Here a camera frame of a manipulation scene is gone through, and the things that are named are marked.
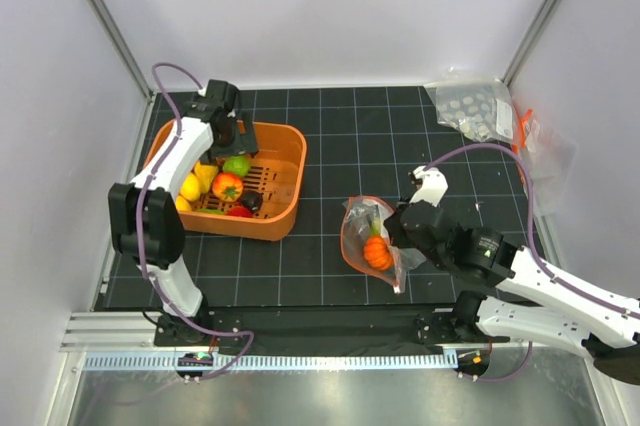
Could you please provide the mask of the green toy apple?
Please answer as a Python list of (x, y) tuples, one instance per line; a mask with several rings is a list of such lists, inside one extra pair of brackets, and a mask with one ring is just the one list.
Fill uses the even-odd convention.
[(376, 217), (372, 224), (372, 233), (377, 236), (386, 237), (387, 232), (384, 225), (385, 217)]

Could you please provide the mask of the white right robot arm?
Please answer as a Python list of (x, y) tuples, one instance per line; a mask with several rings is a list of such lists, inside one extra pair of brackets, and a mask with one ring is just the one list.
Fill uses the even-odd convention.
[(415, 249), (472, 285), (426, 323), (431, 344), (523, 339), (590, 359), (602, 374), (639, 383), (639, 302), (594, 286), (509, 243), (466, 228), (441, 207), (404, 204), (383, 222), (392, 245)]

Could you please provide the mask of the clear orange-zip bag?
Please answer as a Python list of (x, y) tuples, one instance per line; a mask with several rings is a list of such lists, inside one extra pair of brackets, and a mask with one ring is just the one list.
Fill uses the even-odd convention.
[(396, 295), (406, 289), (408, 273), (425, 262), (415, 248), (398, 248), (384, 221), (394, 209), (373, 196), (350, 197), (345, 203), (340, 229), (340, 249), (353, 269), (387, 283)]

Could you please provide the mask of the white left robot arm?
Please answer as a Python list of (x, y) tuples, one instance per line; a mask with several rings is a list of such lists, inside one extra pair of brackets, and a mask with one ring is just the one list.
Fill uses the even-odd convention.
[(253, 122), (242, 112), (239, 89), (211, 80), (182, 109), (160, 149), (137, 176), (108, 192), (114, 249), (134, 260), (169, 315), (181, 317), (176, 332), (190, 346), (208, 341), (209, 318), (199, 314), (204, 296), (182, 256), (185, 229), (175, 205), (198, 160), (259, 152)]

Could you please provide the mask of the dark purple toy fruit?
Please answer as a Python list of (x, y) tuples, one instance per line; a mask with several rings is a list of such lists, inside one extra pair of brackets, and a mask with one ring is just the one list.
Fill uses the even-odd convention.
[(239, 198), (240, 204), (252, 214), (258, 212), (263, 205), (263, 195), (254, 190), (246, 190)]

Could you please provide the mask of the orange plastic basket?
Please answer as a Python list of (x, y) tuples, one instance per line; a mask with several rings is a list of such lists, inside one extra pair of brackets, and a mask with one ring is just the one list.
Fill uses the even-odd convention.
[[(307, 142), (302, 133), (285, 124), (253, 123), (258, 153), (251, 158), (250, 171), (243, 179), (247, 190), (263, 195), (263, 205), (252, 218), (196, 213), (200, 208), (231, 208), (211, 192), (192, 203), (190, 212), (182, 212), (184, 229), (249, 239), (278, 241), (293, 228), (300, 196)], [(196, 161), (213, 145), (211, 126), (199, 119), (184, 118), (180, 125), (170, 121), (157, 133), (144, 168), (133, 179), (137, 188), (153, 175), (150, 188), (162, 187), (175, 197)], [(151, 169), (159, 164), (159, 170)]]

